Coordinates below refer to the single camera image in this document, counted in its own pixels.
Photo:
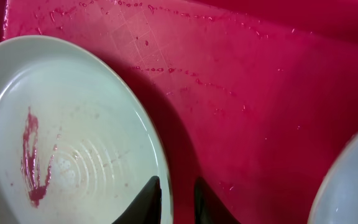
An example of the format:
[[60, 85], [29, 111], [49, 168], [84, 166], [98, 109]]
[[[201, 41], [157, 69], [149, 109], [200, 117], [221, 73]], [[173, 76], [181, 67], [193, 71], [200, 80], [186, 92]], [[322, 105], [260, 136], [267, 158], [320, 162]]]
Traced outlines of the red plastic tray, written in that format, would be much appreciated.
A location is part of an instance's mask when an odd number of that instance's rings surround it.
[[104, 60], [167, 151], [175, 223], [204, 178], [241, 223], [306, 223], [358, 132], [358, 0], [0, 0], [0, 41], [42, 34]]

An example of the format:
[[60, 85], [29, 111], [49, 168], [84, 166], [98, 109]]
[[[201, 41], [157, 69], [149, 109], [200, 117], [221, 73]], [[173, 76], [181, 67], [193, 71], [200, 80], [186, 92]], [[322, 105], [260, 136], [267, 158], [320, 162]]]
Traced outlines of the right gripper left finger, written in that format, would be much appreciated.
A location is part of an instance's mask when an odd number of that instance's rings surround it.
[[160, 224], [162, 190], [158, 176], [152, 176], [112, 224]]

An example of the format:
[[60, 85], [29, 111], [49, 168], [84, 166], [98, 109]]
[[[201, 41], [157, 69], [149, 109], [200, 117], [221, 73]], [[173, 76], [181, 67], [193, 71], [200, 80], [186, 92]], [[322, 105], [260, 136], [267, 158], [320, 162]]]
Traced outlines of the white plate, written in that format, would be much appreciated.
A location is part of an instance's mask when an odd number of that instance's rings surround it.
[[358, 223], [358, 134], [349, 141], [324, 177], [308, 223]]

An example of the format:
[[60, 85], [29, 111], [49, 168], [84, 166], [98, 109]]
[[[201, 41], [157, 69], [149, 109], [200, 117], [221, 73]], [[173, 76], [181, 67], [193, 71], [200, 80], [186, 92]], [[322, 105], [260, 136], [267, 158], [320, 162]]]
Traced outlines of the pale green plate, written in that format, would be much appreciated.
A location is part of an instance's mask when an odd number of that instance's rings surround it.
[[0, 223], [112, 223], [150, 179], [171, 223], [162, 143], [113, 70], [53, 37], [0, 43]]

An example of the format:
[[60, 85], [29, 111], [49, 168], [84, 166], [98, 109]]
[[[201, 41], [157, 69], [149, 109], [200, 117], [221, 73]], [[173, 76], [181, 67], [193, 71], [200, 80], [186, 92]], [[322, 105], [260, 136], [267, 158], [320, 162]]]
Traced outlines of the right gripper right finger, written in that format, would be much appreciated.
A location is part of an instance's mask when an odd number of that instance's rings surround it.
[[196, 224], [240, 224], [201, 177], [195, 181], [194, 205]]

